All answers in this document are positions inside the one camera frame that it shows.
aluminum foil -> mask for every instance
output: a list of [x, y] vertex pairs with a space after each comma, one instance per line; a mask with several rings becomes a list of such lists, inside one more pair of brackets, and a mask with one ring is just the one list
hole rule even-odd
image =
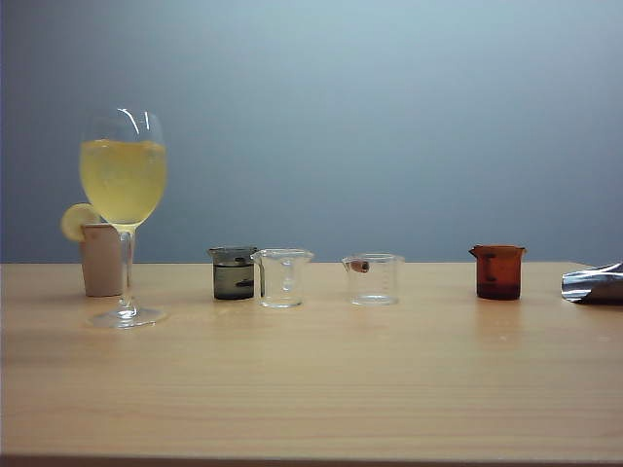
[[623, 263], [563, 274], [563, 297], [577, 304], [623, 304]]

glass stem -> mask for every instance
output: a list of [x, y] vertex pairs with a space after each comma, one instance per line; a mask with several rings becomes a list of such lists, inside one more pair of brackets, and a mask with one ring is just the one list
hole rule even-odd
[[122, 296], [119, 299], [119, 316], [122, 319], [132, 318], [136, 315], [136, 305], [132, 297], [132, 263], [134, 259], [134, 238], [136, 231], [121, 231], [119, 239], [121, 241], [122, 259]]

glass beaker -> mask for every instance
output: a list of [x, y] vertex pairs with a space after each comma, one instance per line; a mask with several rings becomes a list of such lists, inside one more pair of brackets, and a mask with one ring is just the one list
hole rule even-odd
[[516, 300], [521, 293], [522, 257], [526, 248], [515, 245], [475, 245], [476, 294], [483, 299]]
[[260, 305], [276, 308], [303, 302], [303, 266], [313, 253], [301, 248], [269, 248], [251, 255], [260, 267]]
[[253, 297], [254, 266], [251, 254], [255, 246], [219, 246], [210, 248], [212, 257], [214, 298], [240, 300]]
[[398, 269], [402, 256], [359, 253], [342, 259], [348, 275], [348, 297], [355, 305], [391, 305], [398, 302]]

amber beaker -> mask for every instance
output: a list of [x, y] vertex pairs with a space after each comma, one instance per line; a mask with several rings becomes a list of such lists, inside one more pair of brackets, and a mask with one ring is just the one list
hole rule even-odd
[[475, 245], [476, 294], [483, 299], [516, 300], [521, 293], [522, 257], [526, 248], [515, 245]]
[[85, 241], [80, 243], [80, 254], [87, 297], [121, 295], [123, 284], [119, 234], [110, 224], [85, 224], [82, 233]]

wooden table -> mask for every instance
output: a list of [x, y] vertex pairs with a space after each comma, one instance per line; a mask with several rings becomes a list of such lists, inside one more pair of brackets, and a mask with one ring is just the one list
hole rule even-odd
[[13, 465], [623, 464], [623, 307], [561, 298], [582, 266], [525, 263], [522, 298], [478, 299], [474, 264], [407, 264], [398, 305], [211, 297], [211, 265], [136, 265], [168, 311], [93, 329], [116, 299], [80, 266], [2, 268], [2, 462]]

